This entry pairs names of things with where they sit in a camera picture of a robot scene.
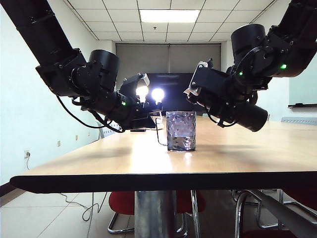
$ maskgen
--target table surface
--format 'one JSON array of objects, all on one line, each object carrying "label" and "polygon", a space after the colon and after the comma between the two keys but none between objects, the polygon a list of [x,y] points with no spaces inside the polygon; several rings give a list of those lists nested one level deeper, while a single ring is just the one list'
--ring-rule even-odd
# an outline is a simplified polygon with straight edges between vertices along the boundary
[{"label": "table surface", "polygon": [[[13,177],[36,192],[317,186],[317,126],[268,121],[258,132],[197,117],[196,151],[156,132],[116,133]],[[166,140],[165,130],[160,130]]]}]

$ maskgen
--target fluorescent light panel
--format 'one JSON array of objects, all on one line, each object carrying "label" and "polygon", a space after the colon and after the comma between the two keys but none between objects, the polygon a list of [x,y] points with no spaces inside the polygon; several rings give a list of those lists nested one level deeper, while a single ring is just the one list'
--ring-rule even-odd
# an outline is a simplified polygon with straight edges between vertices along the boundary
[{"label": "fluorescent light panel", "polygon": [[142,22],[195,22],[199,10],[140,10]]}]

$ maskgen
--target wooden table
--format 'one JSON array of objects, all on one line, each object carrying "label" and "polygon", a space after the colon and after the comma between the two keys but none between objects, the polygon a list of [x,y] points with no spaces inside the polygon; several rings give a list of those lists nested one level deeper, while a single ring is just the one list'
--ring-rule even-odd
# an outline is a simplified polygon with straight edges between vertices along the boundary
[{"label": "wooden table", "polygon": [[174,236],[172,190],[317,186],[317,126],[268,122],[251,132],[197,117],[196,134],[196,151],[171,152],[155,131],[117,133],[10,182],[35,193],[135,190],[137,238]]}]

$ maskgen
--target wall outlet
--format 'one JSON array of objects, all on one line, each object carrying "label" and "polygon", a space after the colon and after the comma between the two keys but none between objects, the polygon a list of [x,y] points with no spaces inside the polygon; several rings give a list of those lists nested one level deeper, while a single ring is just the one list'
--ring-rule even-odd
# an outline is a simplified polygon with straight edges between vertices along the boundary
[{"label": "wall outlet", "polygon": [[25,150],[24,151],[24,158],[27,159],[30,156],[30,151],[29,150]]}]

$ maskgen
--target table edge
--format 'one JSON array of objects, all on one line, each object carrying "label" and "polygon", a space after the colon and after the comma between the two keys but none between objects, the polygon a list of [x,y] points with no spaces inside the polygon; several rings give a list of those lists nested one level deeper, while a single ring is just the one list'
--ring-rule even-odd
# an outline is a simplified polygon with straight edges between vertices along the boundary
[{"label": "table edge", "polygon": [[10,183],[33,193],[129,190],[260,189],[317,187],[317,171],[179,174],[14,176]]}]

